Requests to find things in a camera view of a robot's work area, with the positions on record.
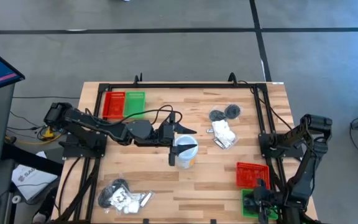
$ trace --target plastic bag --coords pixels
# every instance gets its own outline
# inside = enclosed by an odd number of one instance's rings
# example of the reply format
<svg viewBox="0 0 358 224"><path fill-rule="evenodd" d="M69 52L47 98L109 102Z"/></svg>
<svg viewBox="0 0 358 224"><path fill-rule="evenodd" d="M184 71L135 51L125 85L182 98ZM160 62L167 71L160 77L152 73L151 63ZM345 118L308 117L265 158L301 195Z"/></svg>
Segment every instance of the plastic bag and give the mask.
<svg viewBox="0 0 358 224"><path fill-rule="evenodd" d="M213 141L222 149L229 149L237 142L238 138L234 132L231 131L229 119L238 119L242 108L235 104L228 104L227 106L214 106L209 112L209 119L212 121L212 129L207 130L207 133L214 133Z"/></svg>
<svg viewBox="0 0 358 224"><path fill-rule="evenodd" d="M234 132L231 131L229 124L225 120L212 122L215 138L213 141L222 149L229 149L238 141Z"/></svg>
<svg viewBox="0 0 358 224"><path fill-rule="evenodd" d="M112 208L115 208L119 215L122 212L125 214L138 213L140 203L145 196L146 193L132 194L126 180L120 178L112 181L100 192L98 204L104 208L105 213L109 213Z"/></svg>

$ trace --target black metal frame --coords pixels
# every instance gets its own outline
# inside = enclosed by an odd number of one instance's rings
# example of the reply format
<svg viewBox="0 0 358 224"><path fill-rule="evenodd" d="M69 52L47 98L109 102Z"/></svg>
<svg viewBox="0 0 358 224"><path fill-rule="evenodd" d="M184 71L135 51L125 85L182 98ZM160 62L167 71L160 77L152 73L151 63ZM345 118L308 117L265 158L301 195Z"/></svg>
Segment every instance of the black metal frame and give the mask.
<svg viewBox="0 0 358 224"><path fill-rule="evenodd" d="M135 80L133 83L101 83L98 87L98 95L96 97L96 104L94 107L93 115L97 116L99 115L99 111L101 109L101 99L102 95L105 91L113 91L115 88L245 88L250 89L254 91L254 99L255 99L255 106L257 110L257 116L258 116L258 122L260 127L260 133L265 134L265 123L264 123L264 117L262 113L262 107L260 105L260 98L259 98L259 90L263 94L264 102L266 105L267 110L267 119L268 119L268 125L270 128L270 133L276 133L274 120L272 111L270 108L270 101L269 101L269 94L267 91L267 85L266 83L239 83L237 82L237 78L235 74L231 73L228 79L228 82L231 83L140 83L143 80L142 74L140 74L140 78L136 75ZM284 168L283 168L283 161L282 158L276 158L277 167L278 167L278 175L275 173L275 170L272 165L271 158L265 157L266 164L269 166L270 169L270 186L271 189L276 191L275 186L284 186L287 182L285 178ZM81 204L82 199L78 202L77 207L74 211L73 216L73 222L68 223L90 223L91 217L92 217L92 211L93 211L93 203L96 193L96 184L98 182L98 172L99 172L99 166L100 166L101 159L96 158L94 160L94 166L97 168L96 171L96 178L93 178L92 184L91 184L91 192L89 194L89 200L88 200L88 206L86 209L86 217L85 220L80 220L80 212L81 212ZM79 191L84 190L83 187L85 185L88 185L87 183L87 174L90 166L90 158L85 158L84 165L83 165L83 171L81 175L81 181L79 186ZM281 216L279 215L278 222L281 222ZM143 223L149 223L148 219L144 219ZM216 220L211 220L211 223L216 224Z"/></svg>

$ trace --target black mount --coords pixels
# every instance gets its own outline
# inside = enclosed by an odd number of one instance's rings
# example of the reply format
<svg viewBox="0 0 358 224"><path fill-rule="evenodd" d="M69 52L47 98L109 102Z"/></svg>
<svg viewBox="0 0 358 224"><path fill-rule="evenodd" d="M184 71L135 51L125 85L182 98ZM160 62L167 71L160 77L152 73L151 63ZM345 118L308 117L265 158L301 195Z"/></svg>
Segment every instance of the black mount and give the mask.
<svg viewBox="0 0 358 224"><path fill-rule="evenodd" d="M272 141L274 141L273 138L280 138L282 136L283 134L276 134L274 136L265 133L260 134L258 139L262 156L266 158L302 157L303 151L300 142L293 146L277 145L275 148L271 147Z"/></svg>

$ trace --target white paper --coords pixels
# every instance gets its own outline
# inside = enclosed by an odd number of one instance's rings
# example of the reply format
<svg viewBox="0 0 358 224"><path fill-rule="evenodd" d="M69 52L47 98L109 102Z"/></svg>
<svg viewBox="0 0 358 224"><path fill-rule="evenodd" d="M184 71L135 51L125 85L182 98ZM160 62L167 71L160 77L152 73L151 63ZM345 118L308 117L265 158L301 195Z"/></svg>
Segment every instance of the white paper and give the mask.
<svg viewBox="0 0 358 224"><path fill-rule="evenodd" d="M37 156L46 158L47 156L43 151L38 152ZM12 182L15 183L16 187L24 184L41 184L41 183L51 183L57 178L56 175L49 174L46 172L39 171L37 169L18 165L12 173ZM48 184L41 184L38 186L22 186L18 187L22 195L26 200L30 200L37 196Z"/></svg>

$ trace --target black bracket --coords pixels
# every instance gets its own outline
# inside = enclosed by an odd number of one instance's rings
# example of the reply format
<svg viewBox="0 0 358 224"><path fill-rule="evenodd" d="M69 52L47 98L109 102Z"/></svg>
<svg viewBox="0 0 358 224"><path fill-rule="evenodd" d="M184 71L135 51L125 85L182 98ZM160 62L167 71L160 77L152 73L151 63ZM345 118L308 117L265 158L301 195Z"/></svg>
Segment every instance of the black bracket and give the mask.
<svg viewBox="0 0 358 224"><path fill-rule="evenodd" d="M301 143L293 147L277 146L276 148L271 148L272 134L261 133L258 135L260 152L265 158L282 158L282 157L292 157L299 158L303 156Z"/></svg>
<svg viewBox="0 0 358 224"><path fill-rule="evenodd" d="M108 83L100 83L99 88L98 88L98 93L102 93L102 92L108 90L109 87L110 87L110 84L108 84Z"/></svg>
<svg viewBox="0 0 358 224"><path fill-rule="evenodd" d="M137 86L138 82L142 82L143 81L143 73L140 73L140 78L135 75L135 81L134 81L134 85Z"/></svg>
<svg viewBox="0 0 358 224"><path fill-rule="evenodd" d="M233 82L233 86L235 86L235 87L238 86L237 77L236 77L236 75L234 73L230 73L229 79L227 81L228 82Z"/></svg>
<svg viewBox="0 0 358 224"><path fill-rule="evenodd" d="M69 134L65 142L60 142L59 145L63 146L63 157L84 157L84 158L100 158L104 157L106 152L107 137L104 134L96 134L89 132L97 139L98 145L90 149L80 143L80 140L72 134Z"/></svg>

